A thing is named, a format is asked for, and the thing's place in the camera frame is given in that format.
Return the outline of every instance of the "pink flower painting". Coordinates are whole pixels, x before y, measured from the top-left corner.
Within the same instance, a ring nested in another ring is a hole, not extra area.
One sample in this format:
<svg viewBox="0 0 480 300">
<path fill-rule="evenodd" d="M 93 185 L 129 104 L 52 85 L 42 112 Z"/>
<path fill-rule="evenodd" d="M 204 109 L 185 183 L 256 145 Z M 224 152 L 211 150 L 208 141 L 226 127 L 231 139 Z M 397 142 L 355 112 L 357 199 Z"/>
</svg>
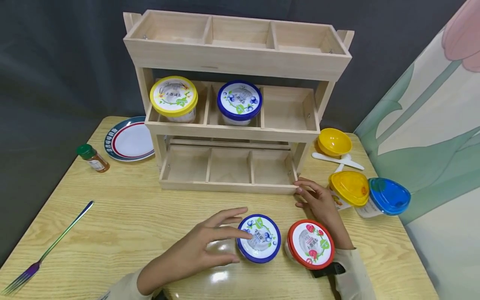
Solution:
<svg viewBox="0 0 480 300">
<path fill-rule="evenodd" d="M 471 72 L 480 72 L 480 0 L 467 0 L 448 21 L 442 36 L 448 60 L 462 60 Z"/>
</svg>

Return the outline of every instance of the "sleeve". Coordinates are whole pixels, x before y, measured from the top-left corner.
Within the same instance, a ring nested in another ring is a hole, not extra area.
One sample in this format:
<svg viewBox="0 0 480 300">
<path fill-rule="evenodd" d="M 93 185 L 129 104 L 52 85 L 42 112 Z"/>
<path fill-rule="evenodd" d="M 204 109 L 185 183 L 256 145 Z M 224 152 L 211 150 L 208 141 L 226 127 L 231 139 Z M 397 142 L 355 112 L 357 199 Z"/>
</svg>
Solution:
<svg viewBox="0 0 480 300">
<path fill-rule="evenodd" d="M 138 291 L 137 279 L 141 270 L 120 279 L 98 300 L 151 300 L 152 295 L 144 296 Z"/>
<path fill-rule="evenodd" d="M 334 261 L 345 268 L 345 273 L 335 275 L 336 289 L 342 300 L 376 299 L 367 269 L 357 249 L 336 249 Z"/>
</svg>

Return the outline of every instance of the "green bottle cap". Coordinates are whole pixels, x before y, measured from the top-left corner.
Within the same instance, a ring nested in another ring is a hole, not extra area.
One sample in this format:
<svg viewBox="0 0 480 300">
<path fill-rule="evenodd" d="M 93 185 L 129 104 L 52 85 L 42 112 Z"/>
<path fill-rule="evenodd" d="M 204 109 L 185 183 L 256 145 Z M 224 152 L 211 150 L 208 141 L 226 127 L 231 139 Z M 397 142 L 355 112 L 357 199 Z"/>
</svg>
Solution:
<svg viewBox="0 0 480 300">
<path fill-rule="evenodd" d="M 91 159 L 95 156 L 96 151 L 89 144 L 83 144 L 77 148 L 77 154 L 83 159 Z"/>
</svg>

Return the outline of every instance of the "metal fork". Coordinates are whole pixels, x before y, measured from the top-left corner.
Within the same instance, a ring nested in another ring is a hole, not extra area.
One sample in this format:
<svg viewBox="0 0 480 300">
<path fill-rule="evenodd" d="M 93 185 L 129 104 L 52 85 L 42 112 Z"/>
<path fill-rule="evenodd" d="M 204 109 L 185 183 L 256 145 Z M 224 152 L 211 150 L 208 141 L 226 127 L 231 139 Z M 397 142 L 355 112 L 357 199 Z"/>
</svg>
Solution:
<svg viewBox="0 0 480 300">
<path fill-rule="evenodd" d="M 90 201 L 87 206 L 83 209 L 83 211 L 78 215 L 75 220 L 70 224 L 70 226 L 65 229 L 65 231 L 59 236 L 59 238 L 53 242 L 50 248 L 45 251 L 45 253 L 40 257 L 38 262 L 34 263 L 33 265 L 29 266 L 28 269 L 25 270 L 20 276 L 17 277 L 12 283 L 10 283 L 3 291 L 2 295 L 10 295 L 13 292 L 19 290 L 28 280 L 30 280 L 40 269 L 40 265 L 42 261 L 47 257 L 47 255 L 52 251 L 52 249 L 59 243 L 59 241 L 70 231 L 70 229 L 80 220 L 81 217 L 85 215 L 85 213 L 92 207 L 93 201 Z"/>
</svg>

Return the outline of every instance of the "yellow bowl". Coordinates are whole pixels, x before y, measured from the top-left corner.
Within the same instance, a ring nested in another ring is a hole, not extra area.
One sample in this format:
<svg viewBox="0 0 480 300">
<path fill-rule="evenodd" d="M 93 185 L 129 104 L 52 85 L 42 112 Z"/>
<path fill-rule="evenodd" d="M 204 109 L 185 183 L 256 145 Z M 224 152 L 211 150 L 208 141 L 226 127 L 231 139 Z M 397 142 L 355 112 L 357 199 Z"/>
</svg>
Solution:
<svg viewBox="0 0 480 300">
<path fill-rule="evenodd" d="M 318 146 L 328 156 L 340 156 L 352 150 L 352 140 L 338 129 L 325 128 L 318 135 Z"/>
</svg>

